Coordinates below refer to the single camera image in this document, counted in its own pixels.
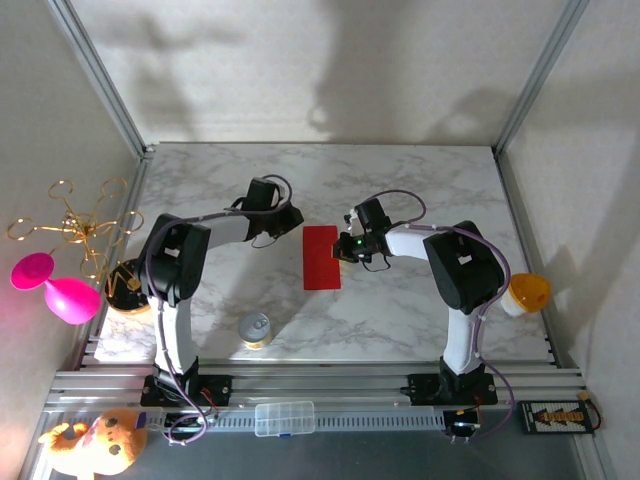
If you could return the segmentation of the red paper sheet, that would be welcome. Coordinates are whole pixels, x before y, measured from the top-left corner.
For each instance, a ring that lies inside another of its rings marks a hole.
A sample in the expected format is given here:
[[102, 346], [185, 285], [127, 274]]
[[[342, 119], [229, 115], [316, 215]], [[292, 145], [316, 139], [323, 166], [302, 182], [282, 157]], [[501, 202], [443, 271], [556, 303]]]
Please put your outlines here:
[[303, 228], [303, 288], [306, 291], [341, 288], [340, 264], [333, 257], [333, 245], [337, 240], [335, 225]]

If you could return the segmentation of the silver tin can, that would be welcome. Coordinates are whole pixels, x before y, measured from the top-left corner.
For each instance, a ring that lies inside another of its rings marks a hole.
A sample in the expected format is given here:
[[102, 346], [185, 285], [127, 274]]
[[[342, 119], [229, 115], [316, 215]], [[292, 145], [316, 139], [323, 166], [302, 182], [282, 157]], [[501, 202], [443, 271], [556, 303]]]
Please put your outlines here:
[[247, 348], [259, 350], [272, 340], [271, 322], [264, 313], [249, 313], [240, 320], [238, 334]]

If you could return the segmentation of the orange plastic wine glass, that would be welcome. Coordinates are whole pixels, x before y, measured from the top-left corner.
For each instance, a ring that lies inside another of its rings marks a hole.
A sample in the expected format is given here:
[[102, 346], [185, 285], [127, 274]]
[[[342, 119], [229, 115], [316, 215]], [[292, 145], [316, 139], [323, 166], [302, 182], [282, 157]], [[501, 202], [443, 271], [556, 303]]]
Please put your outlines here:
[[542, 310], [551, 298], [550, 282], [533, 273], [514, 274], [507, 291], [501, 297], [503, 310], [511, 317]]

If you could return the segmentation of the clear plastic compartment box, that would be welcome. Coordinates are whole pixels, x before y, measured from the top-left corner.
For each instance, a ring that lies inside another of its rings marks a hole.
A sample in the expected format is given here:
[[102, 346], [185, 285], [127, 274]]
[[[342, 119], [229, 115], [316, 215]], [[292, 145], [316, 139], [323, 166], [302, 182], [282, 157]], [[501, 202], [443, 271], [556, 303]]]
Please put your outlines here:
[[258, 404], [254, 410], [254, 433], [258, 438], [291, 437], [315, 432], [312, 401]]

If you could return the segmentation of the small black controller board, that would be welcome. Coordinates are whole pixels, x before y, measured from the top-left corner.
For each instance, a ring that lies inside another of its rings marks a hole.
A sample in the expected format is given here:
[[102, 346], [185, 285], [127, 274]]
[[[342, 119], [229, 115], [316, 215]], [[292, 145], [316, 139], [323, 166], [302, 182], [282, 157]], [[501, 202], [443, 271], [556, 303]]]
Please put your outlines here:
[[165, 429], [174, 430], [200, 430], [204, 425], [204, 420], [196, 413], [167, 413], [163, 421]]
[[451, 438], [468, 439], [481, 428], [478, 409], [447, 410], [443, 412], [445, 434]]

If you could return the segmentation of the pink plastic wine glass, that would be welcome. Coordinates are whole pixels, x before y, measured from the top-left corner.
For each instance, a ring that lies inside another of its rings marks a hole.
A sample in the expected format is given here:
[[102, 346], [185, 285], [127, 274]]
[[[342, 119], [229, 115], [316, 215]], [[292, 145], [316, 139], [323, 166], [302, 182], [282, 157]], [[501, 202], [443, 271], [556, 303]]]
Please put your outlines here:
[[99, 312], [100, 294], [78, 278], [53, 279], [55, 261], [50, 254], [38, 252], [22, 258], [10, 274], [10, 282], [21, 291], [44, 286], [45, 303], [51, 312], [70, 325], [82, 325]]

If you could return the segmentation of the black power distribution board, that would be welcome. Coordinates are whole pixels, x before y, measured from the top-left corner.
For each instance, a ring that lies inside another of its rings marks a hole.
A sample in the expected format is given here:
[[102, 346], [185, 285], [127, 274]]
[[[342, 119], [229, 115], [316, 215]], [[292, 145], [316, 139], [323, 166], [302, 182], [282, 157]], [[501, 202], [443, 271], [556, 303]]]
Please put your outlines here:
[[519, 401], [516, 412], [528, 435], [589, 435], [595, 431], [583, 400]]

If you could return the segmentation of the yellow connector power lead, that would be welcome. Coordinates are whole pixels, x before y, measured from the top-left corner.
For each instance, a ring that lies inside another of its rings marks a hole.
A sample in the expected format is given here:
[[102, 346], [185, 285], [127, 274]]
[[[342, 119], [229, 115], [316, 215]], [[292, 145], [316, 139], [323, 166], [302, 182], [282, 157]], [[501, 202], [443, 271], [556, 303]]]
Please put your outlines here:
[[592, 421], [593, 430], [599, 430], [602, 425], [602, 415], [597, 405], [593, 402], [587, 391], [581, 391], [578, 394], [578, 398], [585, 403], [586, 407], [594, 415], [594, 420]]

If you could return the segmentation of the orange plush toy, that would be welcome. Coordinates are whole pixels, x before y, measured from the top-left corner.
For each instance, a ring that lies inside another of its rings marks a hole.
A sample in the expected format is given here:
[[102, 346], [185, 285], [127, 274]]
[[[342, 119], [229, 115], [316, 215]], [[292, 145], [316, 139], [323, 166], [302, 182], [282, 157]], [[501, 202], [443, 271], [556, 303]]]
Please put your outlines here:
[[76, 480], [117, 475], [146, 448], [147, 414], [128, 408], [103, 412], [91, 424], [62, 423], [38, 438], [52, 468]]

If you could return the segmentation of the aluminium frame rail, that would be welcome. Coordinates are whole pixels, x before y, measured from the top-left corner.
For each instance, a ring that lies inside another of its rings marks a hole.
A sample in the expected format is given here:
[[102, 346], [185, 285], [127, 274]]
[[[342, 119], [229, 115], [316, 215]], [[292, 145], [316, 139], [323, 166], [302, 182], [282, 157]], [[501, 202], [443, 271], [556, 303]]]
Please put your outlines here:
[[[497, 369], [520, 400], [573, 399], [586, 389], [578, 369], [548, 363], [507, 363]], [[320, 409], [404, 408], [401, 393], [410, 374], [435, 374], [434, 363], [275, 364], [228, 363], [205, 365], [204, 375], [232, 377], [229, 407], [238, 410], [259, 403], [311, 400]], [[140, 403], [146, 366], [92, 366], [61, 371], [45, 400], [50, 411], [96, 410]]]

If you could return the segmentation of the aluminium table side rail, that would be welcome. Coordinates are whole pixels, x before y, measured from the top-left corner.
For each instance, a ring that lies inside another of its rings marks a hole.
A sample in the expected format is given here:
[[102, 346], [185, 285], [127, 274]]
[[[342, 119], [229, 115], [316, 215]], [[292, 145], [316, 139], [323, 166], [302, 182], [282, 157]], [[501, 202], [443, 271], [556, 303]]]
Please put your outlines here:
[[155, 351], [150, 306], [134, 274], [135, 233], [144, 225], [138, 211], [150, 159], [144, 157], [134, 177], [113, 177], [100, 189], [88, 222], [82, 277], [98, 290], [98, 313], [81, 326], [69, 360], [79, 369], [95, 364], [149, 363]]
[[[503, 153], [501, 156], [495, 154], [494, 158], [527, 270], [530, 273], [542, 275], [543, 265], [538, 245], [535, 240], [531, 222], [528, 218], [524, 199], [518, 186], [514, 168], [512, 167], [510, 159], [506, 153]], [[549, 344], [550, 352], [553, 357], [553, 364], [558, 368], [565, 368], [569, 366], [569, 363], [565, 359], [565, 354], [562, 348], [558, 345], [556, 330], [553, 325], [552, 318], [549, 316], [550, 311], [548, 308], [552, 306], [553, 302], [549, 301], [549, 303], [541, 310], [540, 316], [544, 323], [547, 343]]]

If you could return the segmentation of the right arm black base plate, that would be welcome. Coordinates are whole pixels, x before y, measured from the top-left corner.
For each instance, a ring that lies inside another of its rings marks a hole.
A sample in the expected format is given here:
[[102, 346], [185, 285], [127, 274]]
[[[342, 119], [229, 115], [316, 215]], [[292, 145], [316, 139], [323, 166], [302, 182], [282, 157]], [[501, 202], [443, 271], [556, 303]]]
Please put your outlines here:
[[412, 406], [474, 406], [496, 405], [497, 390], [489, 373], [450, 375], [411, 374], [401, 392]]

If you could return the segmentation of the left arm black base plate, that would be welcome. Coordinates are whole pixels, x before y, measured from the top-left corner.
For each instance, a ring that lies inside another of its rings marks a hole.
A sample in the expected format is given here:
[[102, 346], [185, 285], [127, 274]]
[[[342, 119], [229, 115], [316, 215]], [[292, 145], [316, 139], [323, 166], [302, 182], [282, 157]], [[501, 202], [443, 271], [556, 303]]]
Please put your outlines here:
[[[232, 393], [232, 376], [198, 375], [191, 378], [183, 386], [189, 398], [198, 406], [226, 407]], [[144, 407], [189, 407], [190, 403], [178, 391], [175, 383], [169, 378], [156, 378], [148, 375], [145, 378], [140, 398]]]

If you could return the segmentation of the aluminium frame post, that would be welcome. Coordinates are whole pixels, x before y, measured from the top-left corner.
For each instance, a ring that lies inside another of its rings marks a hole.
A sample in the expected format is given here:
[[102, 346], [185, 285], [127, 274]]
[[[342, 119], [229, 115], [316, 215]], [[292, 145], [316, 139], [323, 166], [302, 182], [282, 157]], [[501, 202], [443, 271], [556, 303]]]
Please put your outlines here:
[[71, 0], [44, 0], [68, 39], [89, 82], [133, 156], [142, 161], [147, 144], [136, 127]]
[[590, 1], [566, 0], [555, 26], [492, 145], [496, 162], [499, 162], [504, 156], [517, 135]]

